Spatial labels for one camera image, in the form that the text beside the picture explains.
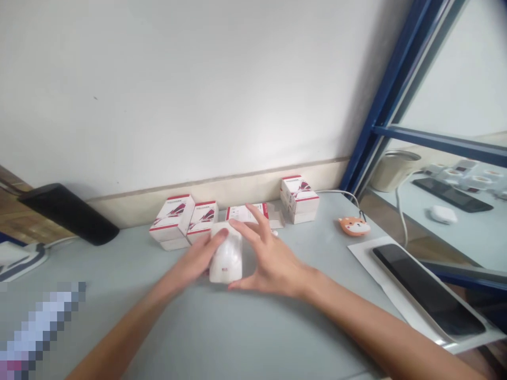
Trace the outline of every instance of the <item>cable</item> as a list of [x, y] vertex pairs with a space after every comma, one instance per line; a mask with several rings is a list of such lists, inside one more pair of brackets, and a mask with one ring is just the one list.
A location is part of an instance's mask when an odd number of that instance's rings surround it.
[[44, 246], [44, 249], [49, 249], [51, 248], [52, 246], [55, 246], [57, 244], [60, 244], [60, 243], [63, 243], [63, 242], [66, 242], [68, 240], [74, 240], [74, 239], [77, 239], [78, 236], [71, 236], [71, 237], [64, 237], [63, 239], [59, 239], [59, 240], [56, 240], [52, 243], [48, 243]]
[[412, 176], [412, 174], [417, 173], [418, 171], [419, 170], [416, 170], [415, 172], [412, 172], [408, 176], [406, 176], [403, 179], [403, 181], [401, 181], [401, 183], [396, 188], [396, 206], [398, 207], [398, 213], [400, 214], [401, 225], [403, 226], [403, 248], [407, 248], [407, 245], [408, 245], [408, 232], [407, 232], [407, 225], [405, 224], [405, 217], [403, 216], [403, 211], [401, 209], [400, 188]]
[[21, 194], [26, 193], [25, 191], [20, 190], [17, 187], [11, 185], [9, 182], [7, 182], [6, 180], [4, 180], [3, 178], [0, 178], [0, 184], [2, 184], [0, 187], [3, 190], [7, 191], [8, 193], [10, 193], [12, 195], [20, 196]]
[[355, 197], [355, 195], [352, 194], [352, 193], [346, 192], [344, 190], [319, 190], [319, 191], [316, 191], [316, 193], [340, 193], [340, 194], [346, 194], [348, 196], [351, 196], [354, 199], [355, 205], [359, 208], [359, 202], [358, 202], [358, 199]]
[[9, 194], [14, 195], [14, 196], [19, 196], [19, 194], [15, 194], [15, 193], [13, 193], [12, 191], [7, 190], [7, 187], [4, 187], [4, 186], [3, 186], [3, 184], [0, 184], [0, 188], [1, 188], [3, 191], [5, 191], [6, 193], [9, 193]]

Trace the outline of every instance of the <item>white wall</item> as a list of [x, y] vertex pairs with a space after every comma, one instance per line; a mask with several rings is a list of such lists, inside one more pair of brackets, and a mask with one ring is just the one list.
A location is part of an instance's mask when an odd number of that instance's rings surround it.
[[468, 0], [400, 124], [462, 137], [507, 131], [503, 0]]
[[0, 4], [0, 164], [83, 198], [347, 156], [403, 0]]

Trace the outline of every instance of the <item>smartphone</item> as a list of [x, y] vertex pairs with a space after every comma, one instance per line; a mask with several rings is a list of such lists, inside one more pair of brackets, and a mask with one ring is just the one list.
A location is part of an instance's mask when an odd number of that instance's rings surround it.
[[475, 315], [400, 246], [387, 244], [373, 248], [373, 258], [445, 334], [465, 336], [486, 331]]
[[437, 181], [434, 178], [415, 179], [412, 183], [439, 197], [441, 200], [451, 203], [453, 206], [469, 213], [493, 209], [493, 206], [488, 205], [488, 203], [479, 201], [468, 194], [456, 190], [451, 185]]

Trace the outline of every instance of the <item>desk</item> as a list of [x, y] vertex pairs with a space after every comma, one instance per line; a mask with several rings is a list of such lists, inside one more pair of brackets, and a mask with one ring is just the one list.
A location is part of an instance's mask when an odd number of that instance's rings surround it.
[[[287, 225], [278, 230], [279, 237], [301, 260], [402, 319], [347, 248], [385, 232], [370, 221], [371, 233], [355, 238], [333, 222], [356, 214], [358, 209], [341, 194], [322, 194], [317, 220]], [[54, 289], [58, 281], [85, 281], [86, 302], [36, 367], [38, 379], [64, 378], [183, 252], [163, 251], [148, 235], [148, 226], [122, 230], [101, 247], [82, 240], [56, 246], [46, 263], [8, 284], [9, 292], [0, 291], [0, 303], [9, 304], [0, 310], [2, 320], [26, 320], [26, 311], [41, 300], [41, 292]], [[243, 261], [244, 274], [253, 273], [254, 254], [246, 246]], [[202, 278], [164, 311], [124, 378], [379, 376], [372, 360], [312, 307], [282, 297], [227, 292], [225, 285]]]
[[[449, 244], [473, 263], [495, 271], [507, 272], [507, 202], [495, 199], [487, 192], [470, 194], [494, 207], [493, 210], [468, 213], [447, 203], [435, 195], [412, 184], [414, 179], [426, 178], [414, 174], [401, 188], [400, 196], [404, 215], [430, 235]], [[396, 195], [372, 188], [369, 191], [397, 209]], [[431, 219], [427, 209], [439, 205], [454, 210], [458, 223], [446, 225]]]

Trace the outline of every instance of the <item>white cable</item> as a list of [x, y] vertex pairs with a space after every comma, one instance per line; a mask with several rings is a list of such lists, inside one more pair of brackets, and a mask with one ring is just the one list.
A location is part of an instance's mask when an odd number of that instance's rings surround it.
[[319, 190], [319, 191], [316, 191], [316, 193], [341, 193], [341, 194], [350, 195], [354, 199], [355, 205], [359, 208], [359, 202], [358, 202], [358, 199], [355, 197], [355, 195], [352, 193], [346, 192], [344, 190]]
[[46, 245], [44, 246], [44, 249], [49, 249], [49, 248], [51, 248], [51, 247], [52, 247], [52, 246], [54, 246], [54, 245], [57, 245], [57, 244], [63, 243], [63, 242], [68, 241], [68, 240], [77, 239], [77, 238], [78, 238], [78, 236], [64, 237], [63, 239], [59, 239], [59, 240], [56, 240], [56, 241], [54, 241], [54, 242], [52, 242], [52, 243], [48, 243], [48, 244], [46, 244]]
[[417, 173], [418, 171], [419, 170], [416, 170], [415, 172], [412, 172], [408, 176], [406, 176], [403, 179], [403, 181], [401, 181], [401, 183], [396, 188], [396, 206], [398, 207], [398, 212], [400, 214], [400, 219], [401, 219], [401, 225], [403, 226], [403, 248], [406, 248], [408, 245], [408, 232], [407, 232], [407, 225], [405, 224], [405, 217], [403, 216], [403, 211], [401, 209], [400, 188], [412, 176], [412, 174]]

